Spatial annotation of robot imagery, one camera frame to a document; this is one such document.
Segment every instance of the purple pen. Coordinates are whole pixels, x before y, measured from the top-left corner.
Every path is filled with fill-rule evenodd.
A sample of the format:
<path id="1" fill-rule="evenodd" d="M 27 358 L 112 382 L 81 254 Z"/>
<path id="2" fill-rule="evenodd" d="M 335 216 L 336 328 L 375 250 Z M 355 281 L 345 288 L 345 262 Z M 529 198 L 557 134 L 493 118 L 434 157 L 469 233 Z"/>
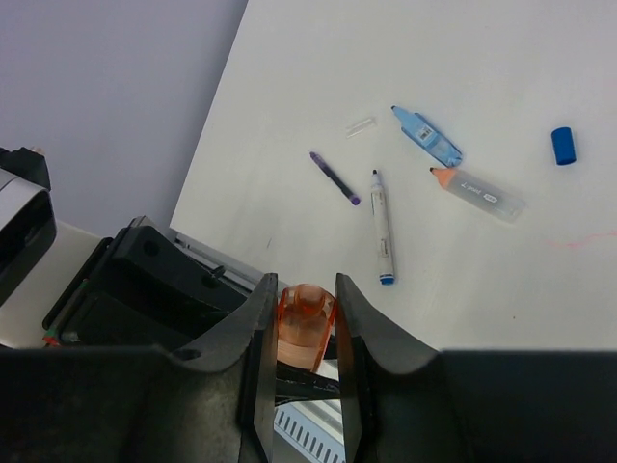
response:
<path id="1" fill-rule="evenodd" d="M 316 152 L 311 151 L 310 158 L 315 164 L 317 164 L 317 167 L 321 169 L 321 172 L 323 172 L 326 175 L 326 177 L 328 177 L 331 181 L 335 183 L 335 185 L 342 192 L 342 194 L 345 195 L 345 197 L 349 201 L 351 201 L 351 204 L 353 205 L 360 204 L 360 197 L 356 193 L 351 191 L 351 189 L 345 183 L 343 183 L 343 180 L 338 178 L 338 175 L 335 174 L 335 171 L 333 171 L 330 168 L 330 166 L 326 163 L 326 161 L 324 161 L 323 157 L 321 157 Z"/>

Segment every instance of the orange object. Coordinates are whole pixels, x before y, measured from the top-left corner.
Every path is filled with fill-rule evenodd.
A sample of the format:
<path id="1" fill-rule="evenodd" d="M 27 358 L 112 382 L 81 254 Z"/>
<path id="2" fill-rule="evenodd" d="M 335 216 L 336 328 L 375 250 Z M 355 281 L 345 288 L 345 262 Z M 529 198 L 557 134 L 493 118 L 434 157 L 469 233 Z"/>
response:
<path id="1" fill-rule="evenodd" d="M 335 298 L 320 286 L 296 285 L 284 289 L 278 308 L 277 359 L 316 372 L 324 357 L 335 315 Z"/>
<path id="2" fill-rule="evenodd" d="M 456 174 L 456 170 L 450 169 L 435 169 L 431 167 L 431 174 L 437 177 L 437 181 L 440 183 L 442 188 L 447 188 L 447 185 L 450 183 L 454 175 Z"/>

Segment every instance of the blue end cap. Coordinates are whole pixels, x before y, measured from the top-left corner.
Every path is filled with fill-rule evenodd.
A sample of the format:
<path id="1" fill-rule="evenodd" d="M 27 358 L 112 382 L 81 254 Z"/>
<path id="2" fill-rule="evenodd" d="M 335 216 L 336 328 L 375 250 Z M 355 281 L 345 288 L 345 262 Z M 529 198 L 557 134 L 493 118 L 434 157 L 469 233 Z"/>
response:
<path id="1" fill-rule="evenodd" d="M 382 282 L 382 285 L 394 285 L 394 277 L 380 277 L 379 281 Z"/>
<path id="2" fill-rule="evenodd" d="M 570 127 L 556 128 L 551 134 L 552 149 L 558 166 L 567 166 L 577 160 L 575 141 Z"/>

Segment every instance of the whiteboard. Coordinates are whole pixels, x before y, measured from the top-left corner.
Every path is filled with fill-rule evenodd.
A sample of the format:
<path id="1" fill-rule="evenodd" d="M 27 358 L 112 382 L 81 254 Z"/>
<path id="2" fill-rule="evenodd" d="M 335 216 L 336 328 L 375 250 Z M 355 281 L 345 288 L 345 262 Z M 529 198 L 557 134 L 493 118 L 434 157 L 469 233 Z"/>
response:
<path id="1" fill-rule="evenodd" d="M 434 347 L 616 347 L 616 26 L 617 3 L 601 0 L 251 0 L 172 227 L 289 284 L 334 291 L 346 273 Z M 523 199 L 519 220 L 442 190 L 392 104 Z M 367 117 L 377 126 L 346 138 Z M 558 167 L 550 132 L 563 125 L 577 162 Z M 394 286 L 377 278 L 372 169 L 389 194 Z"/>

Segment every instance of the pink line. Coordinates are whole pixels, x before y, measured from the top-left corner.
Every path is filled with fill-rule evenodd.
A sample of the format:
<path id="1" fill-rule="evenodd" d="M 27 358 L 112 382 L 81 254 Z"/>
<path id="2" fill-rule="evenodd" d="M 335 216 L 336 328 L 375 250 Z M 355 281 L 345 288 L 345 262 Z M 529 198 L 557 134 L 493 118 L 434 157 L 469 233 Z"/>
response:
<path id="1" fill-rule="evenodd" d="M 548 241 L 548 244 L 550 246 L 555 247 L 555 248 L 576 249 L 576 248 L 581 248 L 581 247 L 589 244 L 590 242 L 592 242 L 595 239 L 598 239 L 598 238 L 608 238 L 610 236 L 613 236 L 613 237 L 617 236 L 617 230 L 609 231 L 608 233 L 588 234 L 587 236 L 585 236 L 581 240 L 579 240 L 579 241 L 572 241 L 570 243 L 558 243 L 556 241 Z"/>

